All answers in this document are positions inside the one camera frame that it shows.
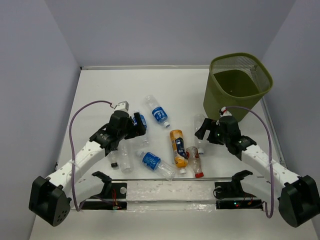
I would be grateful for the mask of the clear bottle red cap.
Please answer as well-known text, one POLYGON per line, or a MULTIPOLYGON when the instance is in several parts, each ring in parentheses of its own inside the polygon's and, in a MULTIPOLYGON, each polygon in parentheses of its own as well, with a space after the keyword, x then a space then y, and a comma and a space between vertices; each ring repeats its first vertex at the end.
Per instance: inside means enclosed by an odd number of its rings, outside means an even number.
POLYGON ((193 170, 195 178, 204 177, 198 149, 195 146, 188 147, 186 149, 186 156, 188 160, 188 166, 193 170))

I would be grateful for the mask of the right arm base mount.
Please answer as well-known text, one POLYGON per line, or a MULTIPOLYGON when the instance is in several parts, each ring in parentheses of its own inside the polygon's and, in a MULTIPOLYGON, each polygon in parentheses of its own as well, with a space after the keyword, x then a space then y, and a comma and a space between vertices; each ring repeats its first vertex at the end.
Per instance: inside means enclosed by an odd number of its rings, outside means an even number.
POLYGON ((230 181, 214 183, 213 196, 216 198, 217 210, 259 209, 263 210, 264 202, 255 195, 243 190, 241 181, 252 176, 249 170, 237 172, 230 181))

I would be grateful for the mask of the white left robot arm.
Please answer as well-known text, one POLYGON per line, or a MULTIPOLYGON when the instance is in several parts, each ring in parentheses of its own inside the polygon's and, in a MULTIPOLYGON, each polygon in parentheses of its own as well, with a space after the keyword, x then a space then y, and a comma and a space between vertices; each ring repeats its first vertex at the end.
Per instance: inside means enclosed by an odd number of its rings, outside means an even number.
POLYGON ((84 176, 97 162, 118 148, 121 140, 143 136, 146 125, 138 112, 131 117, 116 110, 109 123, 98 129, 71 160, 47 177, 38 176, 32 183, 28 208, 51 226, 60 225, 71 208, 93 196, 110 194, 112 179, 101 171, 84 176))

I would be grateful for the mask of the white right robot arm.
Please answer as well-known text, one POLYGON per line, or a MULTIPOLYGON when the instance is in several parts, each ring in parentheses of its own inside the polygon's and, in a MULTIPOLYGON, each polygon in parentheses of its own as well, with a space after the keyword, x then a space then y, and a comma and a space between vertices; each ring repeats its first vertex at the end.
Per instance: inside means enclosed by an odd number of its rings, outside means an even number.
POLYGON ((320 194, 309 175, 291 172, 263 152, 249 136, 241 133, 238 121, 231 115, 219 120, 205 118, 195 137, 211 144, 226 146, 228 152, 259 173, 249 170, 235 173, 230 181, 215 183, 214 193, 221 201, 253 195, 266 203, 265 210, 278 211, 284 221, 297 228, 320 213, 320 194))

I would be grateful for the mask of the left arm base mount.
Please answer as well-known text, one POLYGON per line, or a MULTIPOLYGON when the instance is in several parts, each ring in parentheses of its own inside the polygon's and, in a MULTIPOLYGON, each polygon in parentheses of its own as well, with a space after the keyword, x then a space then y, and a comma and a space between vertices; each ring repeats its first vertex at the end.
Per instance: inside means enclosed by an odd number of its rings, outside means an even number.
POLYGON ((92 173, 76 184, 81 210, 126 210, 127 183, 113 182, 101 171, 92 173))

